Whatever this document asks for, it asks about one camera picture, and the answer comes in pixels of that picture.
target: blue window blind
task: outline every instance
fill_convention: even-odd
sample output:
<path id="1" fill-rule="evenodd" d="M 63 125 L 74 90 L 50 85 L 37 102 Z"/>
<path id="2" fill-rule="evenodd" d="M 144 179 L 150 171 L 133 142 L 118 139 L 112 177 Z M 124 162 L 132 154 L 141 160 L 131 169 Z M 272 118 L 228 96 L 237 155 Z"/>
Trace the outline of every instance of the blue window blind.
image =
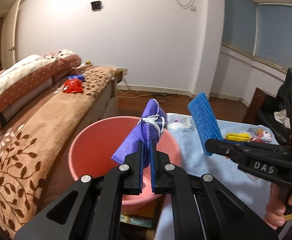
<path id="1" fill-rule="evenodd" d="M 225 0 L 222 41 L 253 54 L 256 32 L 256 5 L 251 0 Z"/>
<path id="2" fill-rule="evenodd" d="M 255 56 L 282 67 L 292 67 L 292 7 L 258 6 Z"/>

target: blue tablecloth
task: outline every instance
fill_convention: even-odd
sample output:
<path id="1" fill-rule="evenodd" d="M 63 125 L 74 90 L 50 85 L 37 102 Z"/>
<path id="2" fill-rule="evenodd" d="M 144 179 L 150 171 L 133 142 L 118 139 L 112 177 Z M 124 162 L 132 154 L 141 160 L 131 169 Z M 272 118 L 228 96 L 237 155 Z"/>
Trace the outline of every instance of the blue tablecloth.
<path id="1" fill-rule="evenodd" d="M 191 116 L 167 114 L 168 130 L 178 142 L 182 153 L 182 167 L 189 174 L 202 176 L 212 174 L 241 201 L 264 219 L 266 205 L 269 200 L 270 182 L 263 179 L 251 179 L 237 169 L 237 164 L 224 156 L 213 154 L 205 156 L 200 139 Z M 222 136 L 227 133 L 247 131 L 255 125 L 217 121 Z M 270 129 L 259 126 L 272 134 L 272 144 L 278 144 Z M 170 195 L 164 201 L 163 209 L 157 226 L 155 240 L 174 240 L 173 212 Z"/>

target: baseboard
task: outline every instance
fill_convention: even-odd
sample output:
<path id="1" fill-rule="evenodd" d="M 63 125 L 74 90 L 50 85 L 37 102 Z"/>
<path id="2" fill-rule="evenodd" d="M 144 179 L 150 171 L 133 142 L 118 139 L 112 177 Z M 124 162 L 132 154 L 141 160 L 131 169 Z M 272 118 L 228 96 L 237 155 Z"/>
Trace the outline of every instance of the baseboard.
<path id="1" fill-rule="evenodd" d="M 132 90 L 136 91 L 147 91 L 147 92 L 156 92 L 156 93 L 170 93 L 170 94 L 178 94 L 189 96 L 194 98 L 196 95 L 193 95 L 192 92 L 186 90 L 177 90 L 177 89 L 169 89 L 169 88 L 155 88 L 155 87 L 142 87 L 142 86 L 131 86 L 129 85 Z M 120 90 L 127 90 L 126 85 L 117 85 L 117 88 Z"/>
<path id="2" fill-rule="evenodd" d="M 224 95 L 224 94 L 215 93 L 215 92 L 210 92 L 209 96 L 212 97 L 212 98 L 221 98 L 221 99 L 227 99 L 227 100 L 240 102 L 246 107 L 250 106 L 250 104 L 247 101 L 245 101 L 243 98 L 232 97 L 232 96 L 229 96 L 229 95 Z"/>

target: pink plastic basin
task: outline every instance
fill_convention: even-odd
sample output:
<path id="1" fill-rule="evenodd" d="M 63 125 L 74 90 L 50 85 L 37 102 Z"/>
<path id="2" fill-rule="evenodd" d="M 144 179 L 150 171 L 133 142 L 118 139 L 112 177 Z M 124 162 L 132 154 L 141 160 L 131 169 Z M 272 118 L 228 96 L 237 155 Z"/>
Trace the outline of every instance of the pink plastic basin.
<path id="1" fill-rule="evenodd" d="M 111 156 L 139 120 L 138 117 L 116 116 L 95 122 L 82 130 L 69 150 L 68 164 L 73 179 L 76 181 L 87 174 L 97 178 L 117 166 Z M 180 165 L 179 147 L 167 130 L 162 134 L 157 150 L 167 153 L 171 163 Z M 152 193 L 148 167 L 143 173 L 142 193 L 139 196 L 124 195 L 121 212 L 132 214 L 134 210 L 146 206 L 159 196 Z"/>

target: wooden floor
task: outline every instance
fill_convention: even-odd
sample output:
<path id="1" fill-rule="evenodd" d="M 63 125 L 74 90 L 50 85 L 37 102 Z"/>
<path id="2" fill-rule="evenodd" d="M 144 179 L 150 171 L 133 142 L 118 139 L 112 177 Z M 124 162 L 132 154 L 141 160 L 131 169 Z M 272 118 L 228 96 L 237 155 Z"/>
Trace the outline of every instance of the wooden floor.
<path id="1" fill-rule="evenodd" d="M 151 98 L 155 98 L 158 101 L 165 113 L 190 115 L 190 112 L 187 108 L 188 103 L 191 101 L 189 96 L 153 96 L 150 95 L 151 92 L 144 91 L 139 91 L 136 93 L 122 90 L 122 92 L 118 91 L 119 115 L 141 117 L 148 100 Z M 242 103 L 227 99 L 210 98 L 209 102 L 216 116 L 216 119 L 220 120 L 242 122 L 247 111 L 246 106 L 244 106 Z"/>

